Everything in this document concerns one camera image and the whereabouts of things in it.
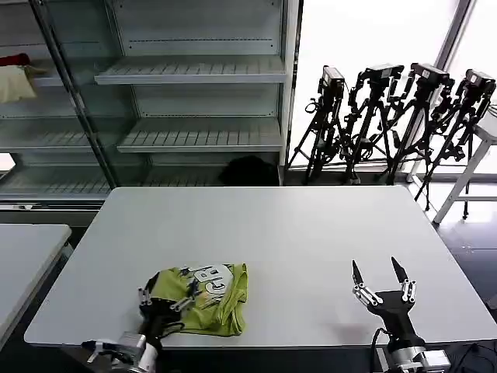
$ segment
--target red object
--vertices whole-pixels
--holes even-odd
[[[26,53],[17,54],[15,56],[0,57],[0,66],[10,66],[12,64],[27,66],[28,64],[31,64],[31,61]]]

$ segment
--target green shirt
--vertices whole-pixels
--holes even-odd
[[[245,264],[216,264],[205,267],[171,268],[159,273],[151,297],[178,301],[186,296],[194,279],[200,294],[195,305],[182,315],[181,333],[234,336],[242,333],[245,322],[242,303],[247,300]]]

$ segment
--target tripod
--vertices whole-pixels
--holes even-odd
[[[411,70],[414,72],[415,75],[418,76],[418,80],[416,81],[416,85],[418,86],[418,88],[416,89],[414,99],[412,99],[401,112],[397,113],[397,120],[400,119],[400,117],[404,115],[407,110],[411,108],[411,106],[414,107],[414,110],[412,111],[412,115],[405,129],[404,136],[402,137],[402,140],[398,146],[398,150],[395,154],[391,168],[388,171],[388,185],[394,184],[395,173],[397,172],[402,159],[406,155],[418,151],[417,148],[406,149],[406,146],[411,138],[419,114],[421,112],[423,112],[424,114],[426,129],[429,126],[429,98],[431,97],[433,92],[439,88],[440,85],[450,85],[449,74],[439,70],[438,68],[434,68],[429,64],[414,63],[411,64]],[[425,131],[425,134],[422,136],[422,147],[425,150],[424,159],[427,165],[430,163],[429,140],[429,131]]]
[[[477,72],[474,70],[467,70],[466,77],[461,82],[457,94],[459,96],[458,101],[461,101],[461,97],[464,94],[462,103],[459,106],[459,114],[457,115],[456,121],[449,134],[447,135],[445,142],[440,149],[437,157],[433,161],[432,168],[425,175],[423,183],[415,196],[415,200],[418,200],[419,196],[424,187],[428,190],[429,182],[435,172],[435,168],[440,164],[442,159],[448,159],[449,157],[454,157],[454,159],[459,162],[464,158],[463,146],[467,143],[468,145],[468,159],[471,159],[473,153],[473,137],[475,125],[483,118],[488,107],[490,106],[490,98],[495,91],[495,80],[490,76]],[[464,128],[464,133],[462,134],[459,141],[454,145],[452,142],[456,133]],[[466,193],[469,193],[470,182],[466,184]],[[428,196],[426,196],[426,210],[428,210]],[[464,202],[464,214],[463,218],[467,218],[467,201]]]
[[[381,98],[384,95],[384,90],[390,86],[388,90],[388,98],[395,90],[397,81],[401,77],[401,73],[404,70],[402,65],[392,65],[385,64],[381,66],[376,66],[373,68],[367,68],[364,72],[361,72],[357,76],[356,86],[352,89],[349,97],[349,105],[351,107],[351,114],[349,114],[345,120],[347,122],[346,126],[346,144],[351,147],[352,151],[350,155],[346,155],[347,167],[344,175],[344,182],[348,183],[360,183],[357,177],[354,166],[360,160],[368,158],[372,152],[373,147],[376,143],[372,143],[370,139],[367,138],[367,132],[370,127],[371,120],[374,117],[376,110],[380,111],[380,126],[382,130],[382,135],[378,137],[383,137],[385,143],[384,154],[387,157],[387,164],[391,163],[390,147],[388,145],[388,112],[390,107],[385,107]],[[363,88],[364,82],[369,79],[368,84],[370,85],[370,96],[363,101],[360,108],[357,107],[356,97],[360,89]],[[366,116],[364,117],[363,124],[360,128],[359,134],[357,134],[356,141],[353,143],[352,130],[354,124],[359,118],[361,118],[362,112],[367,108]]]
[[[315,113],[315,115],[287,165],[287,169],[289,169],[299,153],[308,160],[308,167],[302,181],[304,185],[316,180],[321,174],[323,166],[340,152],[341,138],[343,138],[344,132],[339,122],[339,111],[344,85],[345,79],[336,68],[324,66],[323,76],[319,79],[318,85],[318,93],[321,97],[318,101],[312,99],[305,108],[307,113]],[[335,129],[339,132],[338,137],[335,137]],[[302,150],[302,145],[311,132],[316,137],[312,145],[311,155],[307,155]]]

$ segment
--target robotic arm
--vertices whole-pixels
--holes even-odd
[[[389,372],[441,372],[450,367],[443,350],[427,351],[425,341],[419,337],[409,311],[415,304],[416,282],[408,279],[405,269],[391,258],[400,290],[374,292],[364,284],[356,262],[352,261],[354,287],[352,292],[367,310],[383,319],[390,337],[387,350],[394,362]]]

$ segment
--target shelf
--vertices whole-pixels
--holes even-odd
[[[279,56],[128,57],[97,75],[100,85],[168,83],[283,83]]]
[[[105,199],[109,185],[98,166],[15,167],[0,180],[1,199]]]
[[[220,187],[223,167],[165,166],[153,168],[143,187]]]
[[[28,4],[29,0],[0,0],[0,5]]]
[[[62,87],[61,77],[50,61],[36,61],[34,66],[48,70],[45,74],[34,75],[30,78],[34,87]]]
[[[275,118],[146,118],[117,146],[120,152],[278,152]]]
[[[117,134],[100,132],[103,146]],[[0,120],[0,152],[92,152],[76,118]]]

